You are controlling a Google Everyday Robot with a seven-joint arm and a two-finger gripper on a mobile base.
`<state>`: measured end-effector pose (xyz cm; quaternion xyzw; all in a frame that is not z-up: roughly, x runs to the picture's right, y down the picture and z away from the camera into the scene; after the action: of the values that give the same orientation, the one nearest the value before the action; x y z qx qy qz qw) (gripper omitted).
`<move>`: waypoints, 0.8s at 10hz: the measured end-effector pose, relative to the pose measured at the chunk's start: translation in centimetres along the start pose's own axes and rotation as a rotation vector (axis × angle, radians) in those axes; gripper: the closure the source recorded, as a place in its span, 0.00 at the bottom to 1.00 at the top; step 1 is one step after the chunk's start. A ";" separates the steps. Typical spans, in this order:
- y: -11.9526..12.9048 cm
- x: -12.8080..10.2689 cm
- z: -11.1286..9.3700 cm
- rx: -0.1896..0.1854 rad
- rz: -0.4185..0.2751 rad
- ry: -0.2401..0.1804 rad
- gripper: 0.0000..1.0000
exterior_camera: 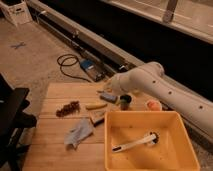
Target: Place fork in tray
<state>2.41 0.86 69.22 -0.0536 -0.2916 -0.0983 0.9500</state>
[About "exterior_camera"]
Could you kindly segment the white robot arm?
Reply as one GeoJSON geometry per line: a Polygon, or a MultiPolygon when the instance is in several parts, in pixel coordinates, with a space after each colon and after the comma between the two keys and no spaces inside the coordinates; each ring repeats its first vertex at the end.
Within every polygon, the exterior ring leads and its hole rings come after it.
{"type": "Polygon", "coordinates": [[[117,95],[134,90],[145,92],[179,112],[201,133],[213,139],[213,102],[176,87],[164,78],[158,62],[148,62],[127,72],[114,74],[104,85],[117,95]]]}

